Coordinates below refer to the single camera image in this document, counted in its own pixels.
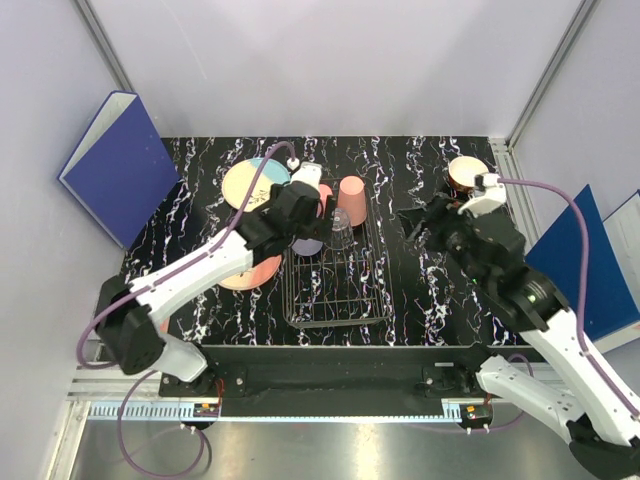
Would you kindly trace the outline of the red floral bowl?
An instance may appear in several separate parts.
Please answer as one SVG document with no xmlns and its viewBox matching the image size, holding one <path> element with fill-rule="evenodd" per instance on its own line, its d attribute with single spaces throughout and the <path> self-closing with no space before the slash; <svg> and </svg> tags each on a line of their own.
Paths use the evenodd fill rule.
<svg viewBox="0 0 640 480">
<path fill-rule="evenodd" d="M 475 188 L 475 177 L 489 172 L 488 166 L 472 156 L 458 156 L 449 162 L 449 185 L 459 193 L 469 194 Z"/>
</svg>

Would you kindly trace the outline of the cream and pink plate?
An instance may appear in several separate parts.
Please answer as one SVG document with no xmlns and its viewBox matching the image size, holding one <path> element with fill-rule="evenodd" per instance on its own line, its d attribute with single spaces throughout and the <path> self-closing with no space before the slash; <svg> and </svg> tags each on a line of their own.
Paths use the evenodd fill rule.
<svg viewBox="0 0 640 480">
<path fill-rule="evenodd" d="M 274 277 L 281 262 L 281 255 L 270 257 L 245 272 L 222 280 L 219 286 L 232 291 L 247 291 L 259 288 Z"/>
</svg>

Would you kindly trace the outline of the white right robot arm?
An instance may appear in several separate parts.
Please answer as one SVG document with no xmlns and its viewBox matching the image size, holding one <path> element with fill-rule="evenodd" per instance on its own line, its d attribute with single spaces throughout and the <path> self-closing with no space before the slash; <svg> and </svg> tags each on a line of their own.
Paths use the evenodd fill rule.
<svg viewBox="0 0 640 480">
<path fill-rule="evenodd" d="M 576 313 L 539 271 L 526 264 L 525 238 L 501 211 L 481 216 L 438 195 L 421 208 L 398 213 L 405 237 L 449 254 L 474 281 L 503 325 L 534 348 L 564 381 L 563 393 L 520 373 L 503 356 L 471 347 L 454 371 L 466 396 L 501 397 L 547 426 L 598 479 L 639 474 L 639 397 L 587 337 Z"/>
</svg>

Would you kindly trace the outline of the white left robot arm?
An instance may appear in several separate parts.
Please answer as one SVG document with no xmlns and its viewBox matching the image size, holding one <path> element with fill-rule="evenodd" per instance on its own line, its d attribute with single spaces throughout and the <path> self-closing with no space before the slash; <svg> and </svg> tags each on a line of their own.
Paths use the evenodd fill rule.
<svg viewBox="0 0 640 480">
<path fill-rule="evenodd" d="M 173 376 L 196 396 L 215 386 L 216 372 L 202 349 L 162 332 L 162 323 L 221 281 L 278 256 L 297 240 L 331 235 L 336 200 L 302 182 L 274 185 L 269 200 L 238 212 L 210 242 L 156 271 L 122 283 L 105 282 L 95 331 L 126 375 L 155 370 Z"/>
</svg>

